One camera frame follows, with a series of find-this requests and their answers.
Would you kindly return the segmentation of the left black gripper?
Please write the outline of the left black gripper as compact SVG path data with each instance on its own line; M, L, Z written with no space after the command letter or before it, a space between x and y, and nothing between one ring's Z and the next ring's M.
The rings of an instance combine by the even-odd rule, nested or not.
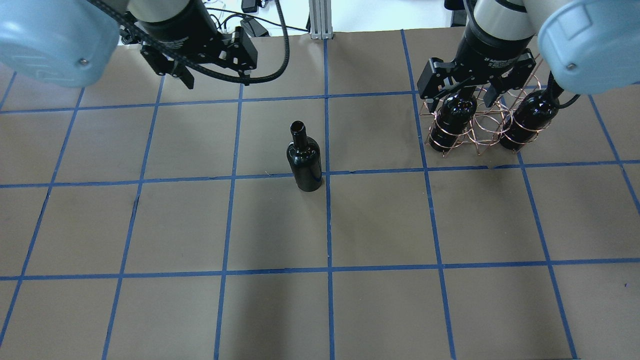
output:
M249 80L258 67L258 50L245 28L236 26L231 32L216 30L201 0L137 0L135 18L165 48L197 64L216 64L238 74L233 77L217 72L218 80ZM150 45L141 46L141 55L156 75L169 75L194 89L195 78L182 63L170 60Z

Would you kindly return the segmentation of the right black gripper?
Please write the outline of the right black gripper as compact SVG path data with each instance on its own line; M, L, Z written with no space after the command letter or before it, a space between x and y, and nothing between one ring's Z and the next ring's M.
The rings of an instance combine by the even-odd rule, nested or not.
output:
M505 92L521 89L530 79L537 60L528 48L533 34L505 39L489 34L469 20L451 62L431 57L418 78L419 97L430 113L440 100L466 87L490 84L482 100L488 109Z

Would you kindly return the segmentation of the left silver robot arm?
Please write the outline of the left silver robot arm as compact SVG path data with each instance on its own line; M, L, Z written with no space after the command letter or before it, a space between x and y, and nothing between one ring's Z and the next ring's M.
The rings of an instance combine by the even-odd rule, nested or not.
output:
M141 54L158 75L194 86L187 61L215 64L240 76L258 66L258 51L241 27L217 30L201 0L106 0L105 4L159 43ZM21 75L60 87L95 84L125 27L88 0L3 0L1 62Z

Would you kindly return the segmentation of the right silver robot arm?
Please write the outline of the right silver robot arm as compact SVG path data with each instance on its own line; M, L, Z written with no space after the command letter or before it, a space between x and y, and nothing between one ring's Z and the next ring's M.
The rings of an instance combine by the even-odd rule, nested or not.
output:
M467 22L454 59L429 59L417 82L430 111L447 95L488 85L491 106L522 88L536 66L537 39L554 80L576 95L601 94L640 78L637 0L448 0Z

